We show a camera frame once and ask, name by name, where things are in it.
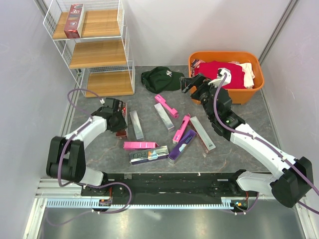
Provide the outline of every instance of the black baseball cap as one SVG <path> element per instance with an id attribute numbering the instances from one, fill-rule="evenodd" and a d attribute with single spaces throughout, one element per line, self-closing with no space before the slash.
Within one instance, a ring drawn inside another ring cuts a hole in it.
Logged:
<path id="1" fill-rule="evenodd" d="M 143 72 L 141 80 L 146 89 L 155 94 L 159 94 L 162 91 L 179 90 L 179 78 L 182 76 L 184 76 L 184 74 L 181 72 L 171 71 L 165 66 L 157 66 L 151 71 Z"/>

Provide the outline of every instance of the white cloth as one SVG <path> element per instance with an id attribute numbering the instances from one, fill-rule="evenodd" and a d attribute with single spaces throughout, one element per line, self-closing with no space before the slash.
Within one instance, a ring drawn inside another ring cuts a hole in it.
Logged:
<path id="1" fill-rule="evenodd" d="M 244 76 L 244 87 L 247 89 L 251 89 L 254 86 L 254 72 L 251 63 L 243 63 L 243 64 L 238 64 L 243 68 L 243 72 L 245 72 Z"/>

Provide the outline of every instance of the white cable clip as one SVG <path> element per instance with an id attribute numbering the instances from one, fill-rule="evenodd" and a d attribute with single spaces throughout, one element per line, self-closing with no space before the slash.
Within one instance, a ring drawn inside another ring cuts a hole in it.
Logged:
<path id="1" fill-rule="evenodd" d="M 251 138 L 252 138 L 252 139 L 255 139 L 255 138 L 257 137 L 257 134 L 256 134 L 255 132 L 250 133 L 250 134 L 251 134 Z"/>
<path id="2" fill-rule="evenodd" d="M 282 162 L 285 162 L 286 159 L 287 159 L 287 158 L 283 156 L 283 157 L 281 158 L 281 161 L 282 161 Z"/>

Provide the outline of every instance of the wooden shelf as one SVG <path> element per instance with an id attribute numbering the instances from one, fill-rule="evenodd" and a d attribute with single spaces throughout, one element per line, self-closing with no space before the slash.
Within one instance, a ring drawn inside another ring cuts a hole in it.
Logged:
<path id="1" fill-rule="evenodd" d="M 125 96 L 133 95 L 130 74 L 128 71 L 91 73 L 88 81 L 88 90 L 99 96 Z M 96 97 L 86 92 L 85 97 Z"/>
<path id="2" fill-rule="evenodd" d="M 76 43 L 70 69 L 125 65 L 121 40 Z"/>
<path id="3" fill-rule="evenodd" d="M 64 33 L 64 25 L 68 17 L 68 12 L 63 12 L 60 16 L 53 40 L 67 39 Z M 85 13 L 82 38 L 103 37 L 103 36 L 120 36 L 120 29 L 117 22 L 118 11 L 100 10 L 87 11 Z"/>

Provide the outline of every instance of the purple box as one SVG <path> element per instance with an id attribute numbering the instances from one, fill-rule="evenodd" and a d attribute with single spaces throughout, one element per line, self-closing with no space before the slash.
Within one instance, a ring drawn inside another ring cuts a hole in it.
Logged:
<path id="1" fill-rule="evenodd" d="M 169 153 L 167 160 L 170 163 L 176 163 L 178 157 L 181 156 L 181 154 L 185 151 L 185 148 L 193 141 L 193 139 L 195 139 L 195 137 L 196 132 L 190 129 Z"/>

